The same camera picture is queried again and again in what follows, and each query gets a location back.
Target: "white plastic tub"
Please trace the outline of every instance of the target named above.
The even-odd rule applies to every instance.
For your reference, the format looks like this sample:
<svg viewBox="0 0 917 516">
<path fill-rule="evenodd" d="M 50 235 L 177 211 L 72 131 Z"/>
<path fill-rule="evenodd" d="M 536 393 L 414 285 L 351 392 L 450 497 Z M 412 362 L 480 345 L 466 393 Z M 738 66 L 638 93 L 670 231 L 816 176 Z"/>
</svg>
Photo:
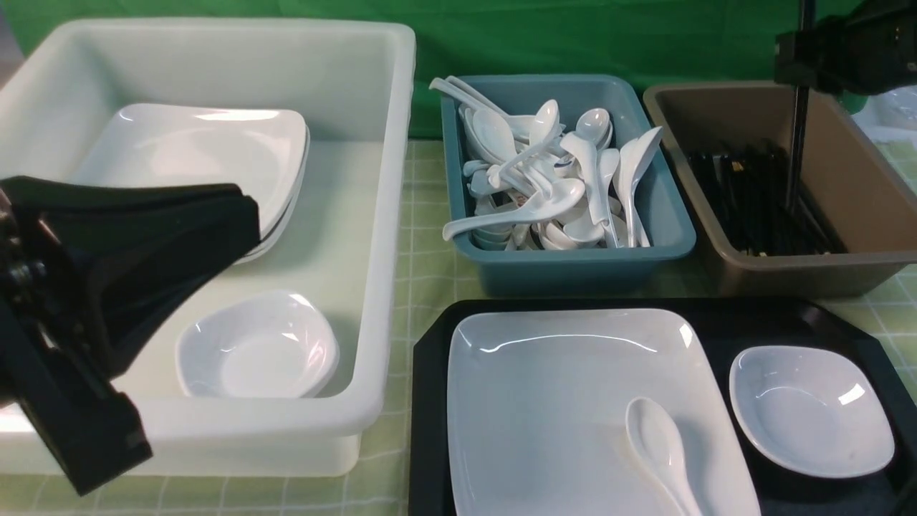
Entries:
<svg viewBox="0 0 917 516">
<path fill-rule="evenodd" d="M 116 381 L 154 458 L 132 473 L 337 476 L 378 417 L 389 359 L 414 33 L 303 19 L 84 20 L 61 26 L 0 91 L 0 174 L 67 181 L 120 107 L 279 108 L 312 132 L 302 193 L 277 245 L 182 306 Z M 341 345 L 314 399 L 187 398 L 182 330 L 273 288 L 321 309 Z M 16 407 L 0 410 L 0 472 L 59 471 Z"/>
</svg>

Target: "green checkered tablecloth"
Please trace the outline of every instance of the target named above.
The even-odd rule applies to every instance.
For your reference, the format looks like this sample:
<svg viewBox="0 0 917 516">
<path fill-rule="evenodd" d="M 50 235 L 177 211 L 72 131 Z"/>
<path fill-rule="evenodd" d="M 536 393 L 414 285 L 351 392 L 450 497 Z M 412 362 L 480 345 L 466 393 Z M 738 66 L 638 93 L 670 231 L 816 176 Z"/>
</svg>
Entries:
<svg viewBox="0 0 917 516">
<path fill-rule="evenodd" d="M 911 187 L 917 151 L 880 144 Z M 407 513 L 411 348 L 442 310 L 482 297 L 474 267 L 440 236 L 449 220 L 442 142 L 412 142 L 405 165 L 392 358 L 385 407 L 363 434 L 357 466 L 340 478 L 122 477 L 78 499 L 63 477 L 0 476 L 0 514 L 29 516 L 396 516 Z M 687 259 L 665 267 L 634 296 L 704 296 L 710 286 Z M 824 303 L 875 335 L 917 398 L 917 267 L 869 295 Z"/>
</svg>

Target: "plastic bin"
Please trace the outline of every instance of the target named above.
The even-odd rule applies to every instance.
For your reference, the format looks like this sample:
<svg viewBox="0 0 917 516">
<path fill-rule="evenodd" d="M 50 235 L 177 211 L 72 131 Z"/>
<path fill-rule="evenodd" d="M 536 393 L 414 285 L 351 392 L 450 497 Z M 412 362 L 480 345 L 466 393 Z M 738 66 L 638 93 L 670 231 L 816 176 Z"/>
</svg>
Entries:
<svg viewBox="0 0 917 516">
<path fill-rule="evenodd" d="M 576 126 L 582 113 L 604 107 L 612 115 L 613 144 L 620 147 L 650 129 L 634 88 L 608 75 L 494 75 L 463 77 L 510 114 L 533 114 L 548 99 L 558 101 L 560 122 Z M 443 97 L 443 140 L 449 208 L 453 219 L 474 212 L 461 165 L 468 160 L 459 103 Z M 653 246 L 570 251 L 485 251 L 468 233 L 458 250 L 478 266 L 484 291 L 494 297 L 573 296 L 625 292 L 643 284 L 660 264 L 694 247 L 695 234 L 672 172 L 658 154 L 641 180 L 636 208 Z"/>
<path fill-rule="evenodd" d="M 378 418 L 390 350 L 414 33 L 309 19 L 110 19 L 55 30 L 0 90 L 3 174 L 67 181 L 105 123 L 137 102 L 291 109 L 312 133 L 286 231 L 159 329 L 115 382 L 154 456 L 133 474 L 328 477 L 356 464 Z M 187 398 L 175 343 L 219 308 L 273 288 L 301 293 L 340 344 L 319 398 Z M 16 407 L 0 409 L 0 473 L 59 473 Z"/>
<path fill-rule="evenodd" d="M 746 256 L 730 245 L 686 153 L 772 139 L 789 147 L 792 90 L 766 82 L 660 85 L 644 93 L 666 128 L 663 151 L 702 228 L 700 250 L 721 295 L 864 294 L 917 263 L 917 198 L 830 96 L 811 94 L 801 178 L 849 253 Z"/>
</svg>

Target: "teal plastic bin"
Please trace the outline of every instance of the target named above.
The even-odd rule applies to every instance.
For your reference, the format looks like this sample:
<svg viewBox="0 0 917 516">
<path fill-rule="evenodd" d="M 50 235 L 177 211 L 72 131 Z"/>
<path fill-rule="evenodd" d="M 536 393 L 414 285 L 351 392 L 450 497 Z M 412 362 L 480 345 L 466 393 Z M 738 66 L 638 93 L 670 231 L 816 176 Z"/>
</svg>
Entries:
<svg viewBox="0 0 917 516">
<path fill-rule="evenodd" d="M 560 107 L 560 121 L 576 126 L 582 113 L 604 107 L 612 115 L 613 145 L 620 147 L 650 129 L 634 88 L 609 75 L 492 75 L 462 77 L 511 115 L 534 114 L 548 99 Z M 453 219 L 474 212 L 459 103 L 443 97 L 443 140 L 449 209 Z M 637 249 L 571 251 L 486 251 L 468 233 L 456 237 L 458 250 L 477 264 L 484 291 L 493 297 L 580 296 L 624 293 L 640 287 L 664 262 L 694 247 L 696 234 L 662 153 L 650 164 L 637 188 L 636 208 L 653 246 Z"/>
</svg>

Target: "black metal pole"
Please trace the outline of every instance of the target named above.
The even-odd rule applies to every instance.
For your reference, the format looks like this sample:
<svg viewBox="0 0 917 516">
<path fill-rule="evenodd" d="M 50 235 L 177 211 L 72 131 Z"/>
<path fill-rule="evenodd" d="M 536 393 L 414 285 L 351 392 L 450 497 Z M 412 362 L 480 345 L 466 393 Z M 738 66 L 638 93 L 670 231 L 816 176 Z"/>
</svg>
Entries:
<svg viewBox="0 0 917 516">
<path fill-rule="evenodd" d="M 808 30 L 815 23 L 815 0 L 800 0 L 800 30 Z M 805 141 L 805 122 L 809 111 L 809 87 L 796 86 L 793 102 L 793 127 L 790 141 L 790 170 L 787 173 L 786 206 L 790 213 L 796 208 L 802 172 L 802 147 Z"/>
</svg>

